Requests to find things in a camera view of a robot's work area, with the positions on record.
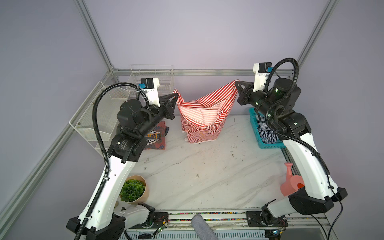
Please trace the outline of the red white striped tank top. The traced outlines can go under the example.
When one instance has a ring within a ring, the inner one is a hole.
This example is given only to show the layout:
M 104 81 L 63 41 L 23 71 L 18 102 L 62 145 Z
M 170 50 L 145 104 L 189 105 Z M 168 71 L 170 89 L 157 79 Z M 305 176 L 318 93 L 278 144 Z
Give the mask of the red white striped tank top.
M 199 144 L 216 140 L 224 128 L 238 95 L 234 80 L 221 88 L 195 101 L 185 101 L 177 93 L 177 107 L 181 114 L 182 132 L 187 134 L 186 141 Z

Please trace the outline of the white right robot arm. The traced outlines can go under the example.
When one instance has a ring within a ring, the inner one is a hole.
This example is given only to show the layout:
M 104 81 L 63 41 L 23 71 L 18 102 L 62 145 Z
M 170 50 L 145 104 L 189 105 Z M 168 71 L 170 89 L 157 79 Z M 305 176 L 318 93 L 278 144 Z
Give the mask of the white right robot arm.
M 271 226 L 288 214 L 314 215 L 326 213 L 335 202 L 348 195 L 332 179 L 330 171 L 317 151 L 312 130 L 304 115 L 293 110 L 301 89 L 292 80 L 279 78 L 267 92 L 254 91 L 251 82 L 237 81 L 240 105 L 250 104 L 265 117 L 265 123 L 276 134 L 293 157 L 304 180 L 304 187 L 282 200 L 270 201 L 262 208 L 262 223 Z

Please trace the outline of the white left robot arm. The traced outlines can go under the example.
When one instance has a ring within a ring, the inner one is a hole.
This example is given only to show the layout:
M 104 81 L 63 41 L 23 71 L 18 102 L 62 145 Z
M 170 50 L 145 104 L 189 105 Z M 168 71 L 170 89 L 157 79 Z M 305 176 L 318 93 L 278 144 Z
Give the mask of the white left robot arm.
M 163 119 L 174 119 L 178 94 L 162 96 L 159 105 L 144 108 L 139 100 L 127 100 L 117 114 L 120 130 L 110 147 L 103 149 L 105 169 L 83 212 L 69 219 L 67 229 L 75 239 L 117 240 L 123 231 L 145 223 L 150 215 L 147 207 L 117 207 L 116 203 L 130 172 L 147 145 L 145 137 Z

